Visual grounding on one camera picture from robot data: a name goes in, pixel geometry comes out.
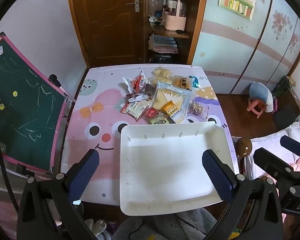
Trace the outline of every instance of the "pink plastic stool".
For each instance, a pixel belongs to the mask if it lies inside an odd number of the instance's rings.
[[[261,115],[261,114],[264,112],[264,110],[266,109],[265,103],[264,103],[262,100],[260,100],[260,99],[255,99],[255,100],[251,101],[250,98],[249,98],[249,99],[248,99],[248,103],[249,103],[249,105],[248,105],[247,110],[248,110],[248,111],[254,112],[254,113],[257,115],[257,118],[259,118],[260,115]],[[257,111],[254,109],[256,106],[259,107],[259,109],[261,109],[260,112],[257,112]]]

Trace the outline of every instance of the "white plastic tray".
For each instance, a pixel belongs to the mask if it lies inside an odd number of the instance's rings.
[[[207,149],[234,170],[226,134],[215,122],[124,127],[122,212],[129,216],[161,215],[220,202],[202,166],[202,153]]]

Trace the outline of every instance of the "snack pile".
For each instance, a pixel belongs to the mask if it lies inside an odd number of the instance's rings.
[[[195,76],[173,76],[162,67],[151,73],[150,79],[142,71],[136,78],[122,78],[129,93],[121,113],[137,121],[144,117],[150,124],[189,123],[188,113],[207,119],[209,108],[193,101],[195,90],[201,88]]]

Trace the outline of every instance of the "wooden shelf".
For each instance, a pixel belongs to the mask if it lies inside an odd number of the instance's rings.
[[[149,23],[152,31],[155,35],[160,36],[168,36],[173,38],[183,38],[183,39],[189,39],[188,33],[178,34],[175,31],[168,31],[166,30],[162,25],[155,25],[154,23]]]

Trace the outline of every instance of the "blue wrapper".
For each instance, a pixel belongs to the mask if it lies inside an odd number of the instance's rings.
[[[189,77],[191,77],[191,78],[193,79],[192,86],[193,86],[194,88],[200,88],[200,84],[199,84],[198,79],[197,79],[195,76],[189,76]]]

